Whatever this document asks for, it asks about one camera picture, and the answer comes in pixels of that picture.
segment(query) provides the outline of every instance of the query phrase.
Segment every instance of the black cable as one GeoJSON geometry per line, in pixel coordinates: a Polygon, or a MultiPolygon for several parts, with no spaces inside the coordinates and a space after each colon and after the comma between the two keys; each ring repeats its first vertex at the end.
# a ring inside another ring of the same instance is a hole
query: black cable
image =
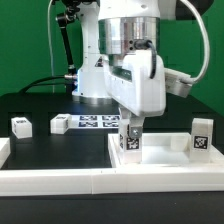
{"type": "Polygon", "coordinates": [[[38,79],[32,83],[30,83],[29,85],[25,86],[24,88],[22,88],[19,93],[26,93],[26,91],[33,87],[35,84],[38,84],[40,82],[45,82],[45,81],[49,81],[49,80],[55,80],[55,79],[64,79],[64,76],[63,75],[60,75],[60,76],[52,76],[52,77],[46,77],[46,78],[43,78],[43,79],[38,79]]]}
{"type": "Polygon", "coordinates": [[[38,86],[55,86],[55,85],[66,85],[66,83],[65,82],[60,82],[60,83],[42,83],[42,84],[35,84],[33,86],[30,86],[30,88],[33,88],[33,87],[36,87],[36,86],[38,87],[38,86]]]}
{"type": "Polygon", "coordinates": [[[156,75],[156,66],[157,66],[157,52],[153,43],[149,40],[147,41],[149,48],[152,50],[152,73],[150,75],[150,79],[153,79],[156,75]]]}

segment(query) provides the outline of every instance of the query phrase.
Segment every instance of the metal part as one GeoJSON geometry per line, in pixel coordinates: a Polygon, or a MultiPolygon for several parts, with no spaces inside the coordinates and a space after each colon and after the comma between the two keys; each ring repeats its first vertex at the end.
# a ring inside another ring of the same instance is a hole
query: metal part
{"type": "Polygon", "coordinates": [[[125,55],[134,52],[136,40],[151,40],[158,48],[158,34],[158,18],[133,17],[100,20],[100,53],[125,55]]]}
{"type": "Polygon", "coordinates": [[[64,75],[65,79],[74,79],[74,80],[77,80],[78,76],[75,74],[75,75],[72,75],[72,74],[66,74],[64,75]]]}
{"type": "Polygon", "coordinates": [[[142,137],[144,117],[137,117],[127,108],[119,105],[119,112],[122,120],[129,120],[128,135],[130,138],[136,139],[142,137]]]}
{"type": "Polygon", "coordinates": [[[93,105],[106,105],[106,104],[114,104],[116,103],[112,98],[96,98],[96,97],[85,97],[72,95],[72,99],[75,102],[93,104],[93,105]]]}

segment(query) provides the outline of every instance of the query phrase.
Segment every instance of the white block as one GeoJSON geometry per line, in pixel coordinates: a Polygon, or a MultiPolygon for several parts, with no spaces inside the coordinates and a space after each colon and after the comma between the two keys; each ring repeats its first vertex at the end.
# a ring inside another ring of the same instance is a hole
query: white block
{"type": "Polygon", "coordinates": [[[189,148],[189,135],[173,135],[171,136],[170,149],[175,152],[187,151],[189,148]]]}
{"type": "Polygon", "coordinates": [[[32,137],[32,124],[25,117],[15,117],[11,119],[12,132],[20,138],[32,137]]]}
{"type": "Polygon", "coordinates": [[[126,193],[127,175],[118,169],[92,169],[92,194],[126,193]]]}
{"type": "Polygon", "coordinates": [[[90,169],[1,171],[0,196],[91,194],[90,169]]]}
{"type": "Polygon", "coordinates": [[[51,133],[64,134],[69,129],[71,120],[70,114],[58,114],[51,120],[51,133]]]}
{"type": "Polygon", "coordinates": [[[108,135],[108,150],[110,156],[110,162],[112,168],[117,168],[121,166],[120,160],[118,158],[119,142],[117,141],[118,137],[116,134],[108,135]]]}
{"type": "Polygon", "coordinates": [[[140,163],[142,161],[142,138],[128,136],[128,120],[119,121],[119,159],[121,164],[140,163]]]}
{"type": "Polygon", "coordinates": [[[195,118],[191,132],[191,162],[210,162],[213,120],[195,118]]]}
{"type": "Polygon", "coordinates": [[[3,166],[9,155],[10,155],[9,138],[0,138],[0,168],[3,166]]]}

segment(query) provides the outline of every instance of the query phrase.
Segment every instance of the white cube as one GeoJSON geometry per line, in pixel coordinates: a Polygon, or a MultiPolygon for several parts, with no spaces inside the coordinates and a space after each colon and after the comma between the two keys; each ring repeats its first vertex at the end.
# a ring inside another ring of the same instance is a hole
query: white cube
{"type": "Polygon", "coordinates": [[[32,124],[25,117],[11,119],[12,132],[18,139],[32,137],[32,124]]]}
{"type": "Polygon", "coordinates": [[[191,131],[190,160],[193,162],[210,162],[213,120],[195,118],[191,131]]]}
{"type": "Polygon", "coordinates": [[[142,137],[132,139],[128,135],[129,120],[119,121],[119,159],[121,164],[140,163],[142,161],[142,137]]]}
{"type": "Polygon", "coordinates": [[[69,129],[71,120],[70,114],[58,114],[51,120],[51,133],[64,134],[69,129]]]}

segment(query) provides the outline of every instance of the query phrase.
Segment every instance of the white plastic casing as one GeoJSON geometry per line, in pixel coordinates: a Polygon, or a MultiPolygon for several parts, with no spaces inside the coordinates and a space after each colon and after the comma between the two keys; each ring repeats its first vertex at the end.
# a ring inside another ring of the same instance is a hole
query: white plastic casing
{"type": "Polygon", "coordinates": [[[113,75],[108,58],[104,56],[104,75],[109,95],[136,116],[161,116],[165,109],[163,61],[157,56],[156,74],[153,79],[150,79],[151,56],[151,50],[139,50],[136,51],[136,54],[125,56],[123,69],[132,72],[132,81],[113,75]]]}
{"type": "Polygon", "coordinates": [[[160,17],[158,0],[101,0],[99,20],[124,17],[160,17]]]}
{"type": "Polygon", "coordinates": [[[12,132],[20,138],[32,137],[32,124],[25,117],[15,117],[11,119],[12,132]]]}
{"type": "Polygon", "coordinates": [[[58,114],[51,120],[51,133],[64,134],[69,129],[71,119],[70,114],[58,114]]]}
{"type": "Polygon", "coordinates": [[[165,68],[166,92],[176,96],[187,97],[192,85],[181,82],[181,78],[190,78],[183,72],[165,68]]]}
{"type": "Polygon", "coordinates": [[[191,151],[192,162],[210,162],[213,120],[195,118],[192,123],[191,151]]]}
{"type": "Polygon", "coordinates": [[[73,96],[84,98],[109,98],[104,83],[103,66],[99,48],[98,13],[99,7],[94,2],[81,4],[78,13],[83,36],[83,64],[78,70],[78,89],[73,96]]]}
{"type": "Polygon", "coordinates": [[[177,0],[158,0],[161,19],[176,19],[176,2],[177,0]]]}

